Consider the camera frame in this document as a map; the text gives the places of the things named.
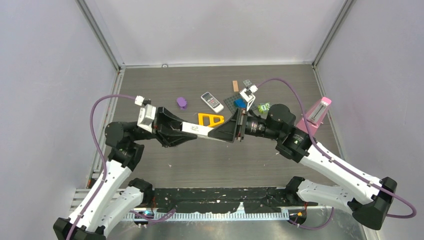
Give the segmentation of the white remote battery cover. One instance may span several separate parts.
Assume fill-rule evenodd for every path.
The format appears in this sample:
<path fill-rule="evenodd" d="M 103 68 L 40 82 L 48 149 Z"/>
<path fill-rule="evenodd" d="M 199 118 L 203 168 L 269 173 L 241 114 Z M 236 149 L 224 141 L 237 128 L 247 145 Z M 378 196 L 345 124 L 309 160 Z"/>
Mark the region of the white remote battery cover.
<path fill-rule="evenodd" d="M 198 125 L 190 122 L 182 122 L 181 123 L 181 131 L 184 133 L 194 134 L 197 135 L 198 138 L 202 139 L 208 139 L 208 140 L 215 140 L 223 142 L 224 140 L 220 140 L 214 137 L 209 137 L 208 134 L 210 131 L 212 131 L 214 128 Z"/>

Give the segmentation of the white remote control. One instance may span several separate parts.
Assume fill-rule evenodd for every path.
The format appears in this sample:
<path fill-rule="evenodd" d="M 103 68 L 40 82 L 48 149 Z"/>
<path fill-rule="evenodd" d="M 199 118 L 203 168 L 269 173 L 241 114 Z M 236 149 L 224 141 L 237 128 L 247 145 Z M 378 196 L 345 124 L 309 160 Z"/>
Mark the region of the white remote control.
<path fill-rule="evenodd" d="M 216 114 L 224 109 L 224 106 L 208 91 L 203 93 L 200 98 Z"/>

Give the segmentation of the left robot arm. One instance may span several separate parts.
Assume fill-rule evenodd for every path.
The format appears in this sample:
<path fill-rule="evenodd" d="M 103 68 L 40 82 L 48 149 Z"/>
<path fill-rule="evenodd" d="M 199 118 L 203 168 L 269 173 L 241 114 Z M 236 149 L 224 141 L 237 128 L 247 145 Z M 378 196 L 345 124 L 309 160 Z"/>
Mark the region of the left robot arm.
<path fill-rule="evenodd" d="M 136 122 L 116 121 L 105 130 L 105 143 L 111 147 L 102 160 L 102 173 L 82 202 L 67 218 L 59 217 L 53 230 L 59 240 L 105 240 L 135 207 L 148 207 L 154 199 L 151 183 L 135 178 L 113 200 L 121 184 L 139 164 L 144 145 L 140 140 L 157 140 L 163 147 L 176 147 L 187 141 L 208 137 L 211 128 L 186 122 L 164 107 L 145 104 Z"/>

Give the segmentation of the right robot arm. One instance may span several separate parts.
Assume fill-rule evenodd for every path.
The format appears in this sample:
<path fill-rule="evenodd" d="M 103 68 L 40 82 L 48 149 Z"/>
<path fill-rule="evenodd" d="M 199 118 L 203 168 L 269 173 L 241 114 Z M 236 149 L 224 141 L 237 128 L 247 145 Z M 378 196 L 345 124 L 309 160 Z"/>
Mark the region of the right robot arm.
<path fill-rule="evenodd" d="M 296 117 L 284 104 L 270 107 L 266 118 L 250 116 L 240 108 L 230 120 L 211 130 L 210 138 L 226 142 L 245 135 L 276 141 L 275 149 L 286 159 L 316 170 L 335 186 L 314 183 L 294 176 L 286 185 L 285 198 L 291 205 L 313 202 L 343 210 L 363 226 L 380 230 L 393 202 L 397 182 L 379 179 L 346 163 L 313 137 L 295 126 Z"/>

